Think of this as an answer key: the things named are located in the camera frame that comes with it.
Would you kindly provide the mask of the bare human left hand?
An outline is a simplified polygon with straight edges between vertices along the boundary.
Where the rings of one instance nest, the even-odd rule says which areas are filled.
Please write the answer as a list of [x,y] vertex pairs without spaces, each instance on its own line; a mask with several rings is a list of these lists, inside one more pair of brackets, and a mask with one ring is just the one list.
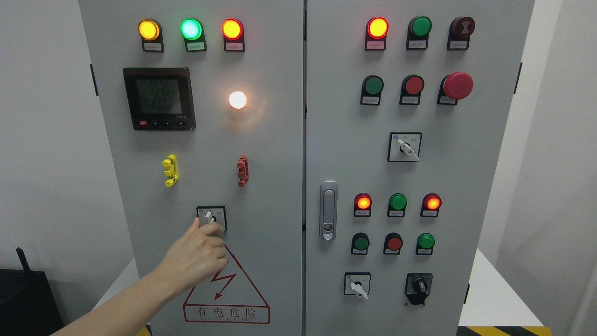
[[220,272],[228,265],[222,236],[220,224],[200,226],[200,220],[194,219],[185,234],[167,251],[155,269],[156,276],[166,283],[173,295],[179,295]]

